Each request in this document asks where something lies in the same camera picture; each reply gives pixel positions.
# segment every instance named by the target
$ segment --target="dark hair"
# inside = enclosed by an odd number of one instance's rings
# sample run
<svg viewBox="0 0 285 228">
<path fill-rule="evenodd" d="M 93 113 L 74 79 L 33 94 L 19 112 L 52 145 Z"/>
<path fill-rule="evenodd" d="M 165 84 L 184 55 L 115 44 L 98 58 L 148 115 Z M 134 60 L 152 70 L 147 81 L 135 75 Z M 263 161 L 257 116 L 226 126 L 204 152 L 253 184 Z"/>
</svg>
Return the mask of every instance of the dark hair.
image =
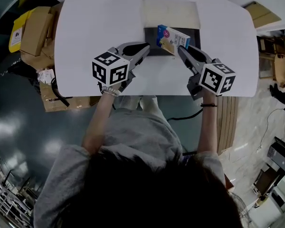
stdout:
<svg viewBox="0 0 285 228">
<path fill-rule="evenodd" d="M 83 189 L 57 218 L 63 228 L 106 224 L 242 227 L 225 186 L 193 157 L 153 169 L 109 151 L 91 157 Z"/>
</svg>

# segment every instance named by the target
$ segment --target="small box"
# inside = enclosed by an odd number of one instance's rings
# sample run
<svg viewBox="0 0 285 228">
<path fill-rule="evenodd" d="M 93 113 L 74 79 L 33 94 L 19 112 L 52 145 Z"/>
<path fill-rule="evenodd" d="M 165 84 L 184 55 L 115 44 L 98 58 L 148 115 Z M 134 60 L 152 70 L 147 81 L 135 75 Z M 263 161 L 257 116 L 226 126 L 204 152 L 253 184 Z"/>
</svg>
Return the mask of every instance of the small box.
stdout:
<svg viewBox="0 0 285 228">
<path fill-rule="evenodd" d="M 178 56 L 177 48 L 179 46 L 183 46 L 187 49 L 189 42 L 190 36 L 187 36 L 173 28 L 169 28 L 165 25 L 159 25 L 157 27 L 156 44 L 173 55 Z"/>
<path fill-rule="evenodd" d="M 41 49 L 40 55 L 35 56 L 32 54 L 29 54 L 27 52 L 21 51 L 21 59 L 26 64 L 32 66 L 37 71 L 51 68 L 54 66 L 54 46 L 55 46 L 55 36 L 56 36 L 56 29 L 57 29 L 57 23 L 60 15 L 60 11 L 62 8 L 62 3 L 59 3 L 53 7 L 51 7 L 49 13 L 53 15 L 54 19 L 52 20 L 52 23 L 49 24 L 49 28 L 47 30 L 46 38 L 41 37 L 40 40 L 44 41 L 43 48 Z"/>
<path fill-rule="evenodd" d="M 31 16 L 32 12 L 35 9 L 32 9 L 30 11 L 27 11 L 26 13 L 22 14 L 18 19 L 14 21 L 13 30 L 11 32 L 10 38 L 9 38 L 9 51 L 15 52 L 20 50 L 21 45 L 21 39 L 23 36 L 23 31 L 25 28 L 25 23 Z"/>
<path fill-rule="evenodd" d="M 236 73 L 222 63 L 205 64 L 200 76 L 199 85 L 216 95 L 231 89 Z"/>
<path fill-rule="evenodd" d="M 53 14 L 50 7 L 37 7 L 26 21 L 24 34 L 21 39 L 20 50 L 34 56 L 39 56 L 46 39 Z"/>
<path fill-rule="evenodd" d="M 42 82 L 40 82 L 39 84 L 40 84 L 41 99 L 43 101 L 44 109 L 46 112 L 57 112 L 57 111 L 88 108 L 97 103 L 100 99 L 100 96 L 65 97 L 65 100 L 70 104 L 69 106 L 66 106 L 54 94 L 51 85 L 47 85 Z"/>
<path fill-rule="evenodd" d="M 130 61 L 112 52 L 105 52 L 92 60 L 93 77 L 106 86 L 127 80 Z"/>
</svg>

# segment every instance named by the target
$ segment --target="white tiled floor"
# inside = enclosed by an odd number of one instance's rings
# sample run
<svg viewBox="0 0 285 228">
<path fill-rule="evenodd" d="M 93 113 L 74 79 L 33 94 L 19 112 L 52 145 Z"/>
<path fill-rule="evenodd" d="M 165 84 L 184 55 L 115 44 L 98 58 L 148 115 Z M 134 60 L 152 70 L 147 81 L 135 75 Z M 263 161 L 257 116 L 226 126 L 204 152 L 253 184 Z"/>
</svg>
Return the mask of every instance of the white tiled floor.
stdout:
<svg viewBox="0 0 285 228">
<path fill-rule="evenodd" d="M 259 80 L 254 97 L 240 98 L 233 147 L 219 157 L 225 174 L 235 186 L 234 193 L 246 205 L 257 199 L 251 186 L 265 162 L 269 161 L 269 146 L 274 142 L 275 136 L 283 139 L 284 135 L 285 111 L 277 110 L 268 119 L 268 130 L 262 141 L 262 149 L 257 152 L 266 130 L 268 115 L 277 108 L 285 108 L 285 105 L 271 97 L 270 84 L 273 84 L 272 80 Z"/>
</svg>

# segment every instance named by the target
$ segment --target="wooden board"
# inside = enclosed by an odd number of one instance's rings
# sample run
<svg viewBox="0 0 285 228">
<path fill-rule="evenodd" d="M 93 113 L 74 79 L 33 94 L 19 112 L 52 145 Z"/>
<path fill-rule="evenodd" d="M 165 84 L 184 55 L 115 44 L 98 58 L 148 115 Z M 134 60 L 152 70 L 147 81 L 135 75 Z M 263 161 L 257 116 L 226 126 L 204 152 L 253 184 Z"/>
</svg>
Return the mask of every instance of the wooden board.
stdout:
<svg viewBox="0 0 285 228">
<path fill-rule="evenodd" d="M 227 97 L 223 97 L 223 106 L 222 106 L 222 124 L 220 129 L 220 137 L 218 142 L 218 154 L 222 153 L 222 150 L 225 149 L 225 131 L 226 131 L 226 120 L 227 120 Z"/>
<path fill-rule="evenodd" d="M 222 154 L 233 145 L 238 117 L 238 98 L 219 97 L 218 98 L 218 154 Z"/>
<path fill-rule="evenodd" d="M 234 119 L 233 119 L 233 127 L 232 127 L 232 134 L 231 134 L 231 140 L 230 140 L 230 145 L 229 147 L 232 147 L 233 145 L 233 141 L 234 141 L 234 135 L 236 132 L 236 128 L 237 128 L 237 120 L 238 120 L 238 97 L 235 97 L 235 106 L 234 106 Z"/>
<path fill-rule="evenodd" d="M 219 139 L 220 139 L 220 130 L 222 127 L 222 113 L 223 113 L 223 97 L 218 97 L 218 115 L 217 115 L 217 137 L 218 137 L 218 148 L 219 150 Z"/>
<path fill-rule="evenodd" d="M 229 131 L 227 136 L 226 147 L 229 148 L 231 144 L 231 136 L 232 136 L 232 129 L 233 129 L 233 122 L 234 122 L 234 113 L 235 113 L 235 103 L 236 98 L 231 97 L 231 111 L 230 111 L 230 123 L 229 123 Z"/>
<path fill-rule="evenodd" d="M 255 1 L 246 6 L 245 9 L 250 13 L 255 28 L 281 20 L 272 11 Z"/>
</svg>

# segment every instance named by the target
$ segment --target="wrist bracelet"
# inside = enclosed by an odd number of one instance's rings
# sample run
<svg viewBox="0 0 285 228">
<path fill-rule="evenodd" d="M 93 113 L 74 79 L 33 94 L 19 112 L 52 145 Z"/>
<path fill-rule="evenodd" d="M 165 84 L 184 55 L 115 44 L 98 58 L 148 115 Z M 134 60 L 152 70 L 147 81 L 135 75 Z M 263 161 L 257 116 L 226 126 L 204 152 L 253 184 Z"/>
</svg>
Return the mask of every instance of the wrist bracelet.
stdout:
<svg viewBox="0 0 285 228">
<path fill-rule="evenodd" d="M 215 105 L 215 104 L 201 104 L 200 105 L 201 107 L 217 107 L 217 105 Z"/>
<path fill-rule="evenodd" d="M 113 89 L 108 86 L 103 86 L 102 92 L 111 93 L 111 95 L 114 95 L 114 96 L 119 96 L 119 93 L 120 93 L 119 90 Z"/>
<path fill-rule="evenodd" d="M 113 95 L 113 96 L 115 96 L 115 97 L 118 96 L 118 95 L 116 95 L 114 92 L 110 92 L 110 91 L 108 91 L 108 90 L 103 90 L 103 93 L 106 93 L 106 94 L 108 94 L 108 95 Z"/>
</svg>

